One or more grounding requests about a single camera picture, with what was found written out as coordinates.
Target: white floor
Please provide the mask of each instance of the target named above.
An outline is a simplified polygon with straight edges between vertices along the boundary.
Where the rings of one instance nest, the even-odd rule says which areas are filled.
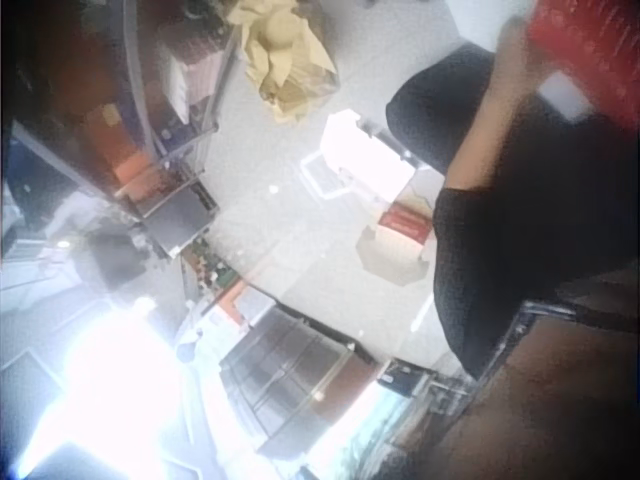
[[[331,113],[351,108],[386,125],[385,106],[400,86],[461,40],[444,0],[320,3],[341,88],[298,124],[277,124],[237,62],[220,132],[202,147],[203,181],[221,206],[209,239],[249,282],[374,355],[438,366],[449,355],[429,298],[433,269],[404,288],[365,271],[355,243],[375,220],[351,194],[314,197],[299,163],[318,149]],[[442,178],[431,171],[416,181],[433,202]]]

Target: crumpled paper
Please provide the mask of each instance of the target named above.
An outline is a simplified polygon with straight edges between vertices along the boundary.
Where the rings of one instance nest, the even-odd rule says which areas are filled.
[[[320,12],[296,0],[238,0],[227,15],[242,28],[247,76],[277,121],[299,120],[338,89],[320,40]]]

